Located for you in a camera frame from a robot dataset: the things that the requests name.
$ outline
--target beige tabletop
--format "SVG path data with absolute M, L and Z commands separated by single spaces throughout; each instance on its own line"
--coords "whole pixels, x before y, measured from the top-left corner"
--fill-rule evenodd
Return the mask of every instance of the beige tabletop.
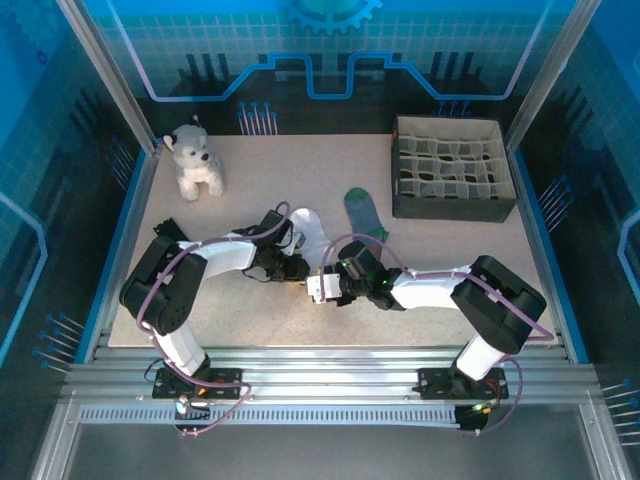
M 446 269 L 487 254 L 541 290 L 518 208 L 503 224 L 406 220 L 391 216 L 390 135 L 215 137 L 227 193 L 185 202 L 166 149 L 160 159 L 130 269 L 172 217 L 191 240 L 222 236 L 259 223 L 281 200 L 318 212 L 327 236 L 351 231 L 344 194 L 362 187 L 390 232 L 388 244 L 416 270 Z M 392 262 L 383 256 L 387 267 Z M 315 305 L 298 284 L 259 284 L 228 272 L 206 280 L 189 322 L 203 346 L 442 346 L 463 345 L 474 330 L 454 309 L 385 312 L 365 299 L 336 307 Z M 549 311 L 540 324 L 552 328 Z M 111 346 L 147 346 L 146 335 L 119 307 Z

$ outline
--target gear logo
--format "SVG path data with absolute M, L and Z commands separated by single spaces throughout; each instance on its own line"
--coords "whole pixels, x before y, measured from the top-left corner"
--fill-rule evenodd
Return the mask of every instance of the gear logo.
M 0 0 L 0 11 L 12 15 L 24 34 L 41 51 L 61 27 L 60 13 L 54 0 Z
M 332 35 L 347 33 L 349 27 L 359 28 L 363 20 L 371 20 L 372 10 L 380 7 L 381 0 L 287 0 L 285 10 L 302 28 Z

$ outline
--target storage box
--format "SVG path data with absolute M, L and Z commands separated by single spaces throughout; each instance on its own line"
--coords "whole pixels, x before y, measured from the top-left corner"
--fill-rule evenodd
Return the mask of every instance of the storage box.
M 391 181 L 396 218 L 501 223 L 516 203 L 495 120 L 398 116 Z

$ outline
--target plush dog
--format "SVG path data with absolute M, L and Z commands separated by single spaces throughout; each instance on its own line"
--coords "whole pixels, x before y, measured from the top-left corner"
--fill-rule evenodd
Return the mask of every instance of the plush dog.
M 171 135 L 162 137 L 164 144 L 173 152 L 180 195 L 193 202 L 200 195 L 199 183 L 209 185 L 211 195 L 220 196 L 225 191 L 222 164 L 211 149 L 209 136 L 193 116 L 194 124 L 182 125 Z

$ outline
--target glass panel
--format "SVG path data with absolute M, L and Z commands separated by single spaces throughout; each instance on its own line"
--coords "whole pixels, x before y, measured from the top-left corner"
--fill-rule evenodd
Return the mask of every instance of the glass panel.
M 139 146 L 55 2 L 0 2 L 0 63 L 0 477 L 13 479 L 29 476 L 78 348 Z
M 605 385 L 640 381 L 639 28 L 638 2 L 604 0 L 521 145 Z
M 86 4 L 157 135 L 195 112 L 253 135 L 386 133 L 398 113 L 506 131 L 574 1 Z

